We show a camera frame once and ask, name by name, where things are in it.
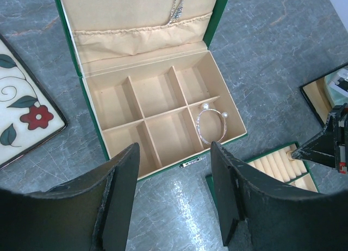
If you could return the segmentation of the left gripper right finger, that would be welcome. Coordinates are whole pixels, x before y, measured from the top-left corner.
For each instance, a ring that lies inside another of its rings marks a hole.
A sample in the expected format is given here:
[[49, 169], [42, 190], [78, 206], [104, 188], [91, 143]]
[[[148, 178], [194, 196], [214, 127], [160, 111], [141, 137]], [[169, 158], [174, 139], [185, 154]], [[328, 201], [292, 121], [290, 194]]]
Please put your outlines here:
[[210, 156], [224, 246], [246, 222], [243, 249], [347, 250], [347, 191], [321, 194], [283, 183], [217, 142]]

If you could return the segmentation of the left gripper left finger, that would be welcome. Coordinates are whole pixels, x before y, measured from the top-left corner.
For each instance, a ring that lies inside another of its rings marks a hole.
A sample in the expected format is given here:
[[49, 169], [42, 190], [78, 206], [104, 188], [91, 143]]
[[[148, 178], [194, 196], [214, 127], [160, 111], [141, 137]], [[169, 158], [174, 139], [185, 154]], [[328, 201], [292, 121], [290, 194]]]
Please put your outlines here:
[[1, 250], [125, 250], [139, 166], [134, 143], [46, 192], [1, 189]]

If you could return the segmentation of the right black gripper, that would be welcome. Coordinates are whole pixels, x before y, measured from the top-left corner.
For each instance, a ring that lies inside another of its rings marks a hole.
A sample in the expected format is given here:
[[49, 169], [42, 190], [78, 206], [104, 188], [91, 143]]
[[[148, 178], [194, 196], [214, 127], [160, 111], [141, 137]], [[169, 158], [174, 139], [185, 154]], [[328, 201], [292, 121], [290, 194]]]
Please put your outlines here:
[[347, 174], [347, 103], [336, 105], [329, 112], [323, 130], [294, 150], [291, 157]]

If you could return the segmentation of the green jewelry tray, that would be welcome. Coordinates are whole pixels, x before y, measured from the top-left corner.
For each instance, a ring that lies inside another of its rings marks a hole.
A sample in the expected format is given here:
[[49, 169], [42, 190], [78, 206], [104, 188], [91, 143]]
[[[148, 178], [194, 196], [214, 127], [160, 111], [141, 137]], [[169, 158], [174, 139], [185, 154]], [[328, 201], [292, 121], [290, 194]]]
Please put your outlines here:
[[250, 191], [274, 199], [294, 199], [309, 195], [294, 190], [294, 187], [318, 193], [306, 162], [291, 157], [298, 146], [297, 142], [291, 142], [246, 160], [245, 163], [268, 176], [267, 179], [261, 175], [252, 177], [249, 182]]

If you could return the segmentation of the green jewelry box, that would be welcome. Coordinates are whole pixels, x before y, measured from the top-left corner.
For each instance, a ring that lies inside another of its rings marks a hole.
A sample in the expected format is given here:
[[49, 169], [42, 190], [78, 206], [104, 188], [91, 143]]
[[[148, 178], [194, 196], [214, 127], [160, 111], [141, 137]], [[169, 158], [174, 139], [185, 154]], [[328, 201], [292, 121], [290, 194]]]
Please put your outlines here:
[[228, 0], [55, 0], [103, 153], [143, 180], [247, 134], [208, 47]]

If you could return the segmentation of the floral square ceramic plate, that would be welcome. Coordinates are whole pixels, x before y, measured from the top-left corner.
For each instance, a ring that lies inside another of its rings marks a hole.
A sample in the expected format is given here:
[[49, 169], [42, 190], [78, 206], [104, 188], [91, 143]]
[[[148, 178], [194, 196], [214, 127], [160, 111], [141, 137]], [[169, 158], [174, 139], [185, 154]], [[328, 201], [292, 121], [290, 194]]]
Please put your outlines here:
[[67, 127], [67, 120], [10, 43], [1, 37], [1, 168]]

